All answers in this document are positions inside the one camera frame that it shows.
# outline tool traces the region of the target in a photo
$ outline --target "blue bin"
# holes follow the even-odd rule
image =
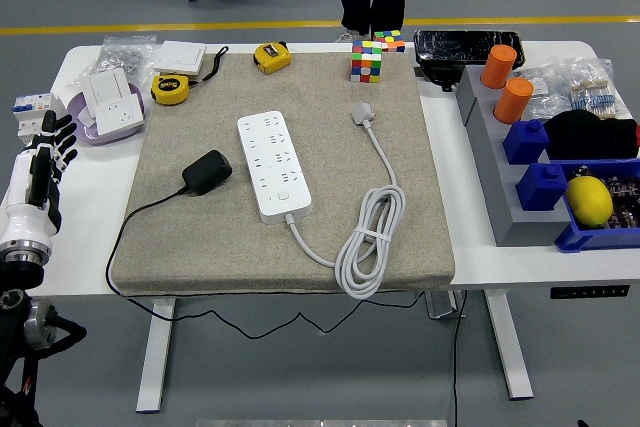
[[[606,179],[615,175],[620,177],[640,177],[640,159],[629,160],[559,160],[553,163],[560,164],[565,177],[569,179],[571,173],[582,165],[586,165],[593,175],[600,179]],[[569,207],[566,195],[565,204],[569,210],[571,223],[556,239],[556,246],[561,252],[581,252],[583,250],[598,249],[629,249],[640,247],[640,228],[624,229],[589,229],[581,230],[578,227],[573,212]]]

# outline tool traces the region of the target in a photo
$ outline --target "tape measure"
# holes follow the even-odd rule
[[[256,49],[253,63],[265,74],[272,74],[291,63],[291,54],[284,42],[267,42]]]
[[[151,97],[162,105],[177,105],[189,97],[189,87],[206,82],[218,73],[220,58],[229,51],[226,45],[213,58],[213,69],[202,80],[190,80],[186,75],[156,75],[151,83]]]
[[[189,78],[185,75],[156,75],[151,97],[162,105],[176,105],[189,97]]]

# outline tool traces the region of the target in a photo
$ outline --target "robotic hand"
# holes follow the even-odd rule
[[[58,316],[47,299],[34,301],[26,289],[42,284],[51,255],[51,237],[60,230],[58,184],[77,156],[71,116],[56,120],[48,111],[42,133],[17,157],[7,192],[9,224],[0,236],[0,427],[40,426],[35,411],[38,360],[68,349],[86,335],[79,325]],[[68,336],[55,342],[57,328]],[[24,357],[22,389],[5,383]]]
[[[56,121],[48,111],[42,133],[18,155],[7,192],[9,225],[0,237],[0,286],[30,289],[42,283],[42,268],[51,255],[51,237],[58,233],[58,183],[78,152],[66,155],[76,137],[71,116]]]

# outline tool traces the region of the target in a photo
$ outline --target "yellow fruit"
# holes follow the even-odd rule
[[[613,213],[613,201],[600,179],[591,176],[569,181],[567,200],[578,222],[587,227],[600,227]]]

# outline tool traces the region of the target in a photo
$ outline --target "black cable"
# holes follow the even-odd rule
[[[218,73],[218,69],[220,69],[220,58],[226,54],[229,51],[229,47],[227,47],[226,45],[221,48],[218,53],[216,54],[216,56],[213,58],[213,69],[211,69],[211,72],[209,72],[202,80],[190,80],[189,81],[189,87],[193,87],[195,85],[198,85],[202,82],[206,82],[207,80],[209,80],[211,77],[213,77],[214,75],[216,75]]]
[[[309,324],[313,325],[316,329],[318,329],[320,332],[322,332],[323,334],[329,334],[331,332],[333,332],[335,329],[337,329],[340,325],[342,325],[343,322],[345,322],[349,317],[351,317],[356,310],[358,310],[360,308],[360,306],[363,303],[367,303],[367,304],[372,304],[372,305],[378,305],[381,307],[392,307],[392,308],[400,308],[400,309],[410,309],[412,308],[414,305],[416,305],[418,303],[418,300],[420,300],[421,297],[423,297],[425,295],[425,292],[421,292],[420,295],[418,295],[415,300],[409,304],[409,305],[400,305],[400,304],[384,304],[381,302],[375,302],[373,300],[361,300],[360,302],[358,302],[356,304],[356,306],[351,310],[351,312],[349,312],[347,315],[345,315],[337,324],[335,324],[333,327],[331,327],[330,329],[323,329],[322,327],[320,327],[317,323],[315,323],[313,320],[309,319],[308,317],[306,317],[302,312],[298,312],[295,317],[293,317],[291,320],[278,325],[277,327],[274,327],[273,329],[260,334],[260,335],[250,335],[248,333],[246,333],[244,330],[242,330],[240,327],[238,327],[237,325],[229,322],[227,319],[225,319],[224,317],[222,317],[220,314],[218,314],[215,310],[210,309],[207,310],[205,312],[201,312],[199,314],[187,314],[187,315],[182,315],[180,317],[164,317],[156,312],[154,312],[152,309],[146,307],[145,305],[142,305],[140,302],[133,300],[133,299],[129,299],[126,298],[116,287],[115,285],[113,285],[113,283],[111,282],[111,279],[109,277],[109,274],[111,272],[111,262],[113,261],[113,258],[115,257],[116,254],[116,250],[118,249],[118,244],[120,243],[120,240],[122,239],[122,234],[124,233],[124,228],[126,227],[127,223],[129,222],[129,220],[131,220],[131,218],[137,214],[138,212],[141,212],[145,209],[148,209],[150,207],[154,207],[158,204],[161,204],[163,202],[166,202],[174,197],[177,197],[179,195],[185,194],[188,192],[188,189],[186,187],[183,187],[182,189],[178,190],[177,192],[175,192],[174,194],[169,195],[168,197],[165,197],[164,199],[158,200],[156,202],[152,202],[150,204],[144,205],[142,207],[137,208],[136,210],[134,210],[133,212],[131,212],[122,222],[122,226],[120,227],[120,231],[118,232],[118,236],[116,237],[116,242],[115,245],[113,246],[113,250],[111,251],[111,255],[109,256],[109,260],[107,262],[107,268],[105,270],[105,279],[107,281],[107,285],[109,286],[109,288],[111,289],[111,291],[113,293],[115,293],[116,295],[118,295],[119,297],[125,298],[126,300],[128,300],[129,302],[131,302],[132,304],[140,307],[142,310],[144,310],[145,312],[151,314],[152,316],[160,319],[160,320],[164,320],[166,322],[179,322],[181,320],[185,320],[185,319],[197,319],[200,317],[204,317],[205,315],[209,315],[209,314],[213,314],[215,315],[222,323],[228,325],[229,327],[234,328],[235,330],[237,330],[238,332],[240,332],[243,336],[245,336],[247,339],[250,340],[258,340],[258,339],[262,339],[268,335],[273,334],[274,332],[286,327],[287,325],[292,324],[293,322],[295,322],[296,320],[298,320],[299,318],[305,320],[306,322],[308,322]]]
[[[467,303],[467,291],[464,291],[464,298],[462,299],[462,307],[460,307],[460,313],[458,314],[458,321],[456,322],[456,332],[453,335],[453,426],[458,427],[458,332],[460,331],[460,321],[462,320],[462,314],[464,312],[464,306]]]
[[[111,272],[111,262],[113,261],[113,257],[116,255],[116,249],[118,248],[118,244],[120,243],[120,239],[122,239],[122,234],[124,232],[124,228],[127,226],[127,223],[129,222],[129,220],[131,220],[131,217],[136,215],[138,212],[142,212],[145,209],[148,209],[150,207],[154,207],[154,206],[156,206],[158,204],[162,204],[163,202],[166,202],[167,200],[173,199],[174,197],[177,197],[179,195],[186,194],[188,191],[189,191],[189,189],[187,189],[187,187],[183,187],[180,190],[178,190],[177,192],[169,195],[168,197],[165,197],[164,199],[157,200],[156,202],[152,202],[152,203],[147,204],[147,205],[143,205],[142,207],[137,208],[136,210],[131,212],[129,215],[127,215],[127,217],[122,221],[122,226],[120,227],[120,232],[118,232],[118,237],[116,237],[116,243],[113,246],[113,250],[111,251],[111,255],[109,256],[109,260],[107,261],[107,269],[105,270],[105,279],[107,281],[107,285],[109,286],[109,288],[111,289],[111,291],[114,294],[117,294],[119,297],[124,297],[124,295],[122,295],[122,293],[118,289],[116,289],[115,285],[113,285],[111,283],[111,279],[109,278],[109,273]]]

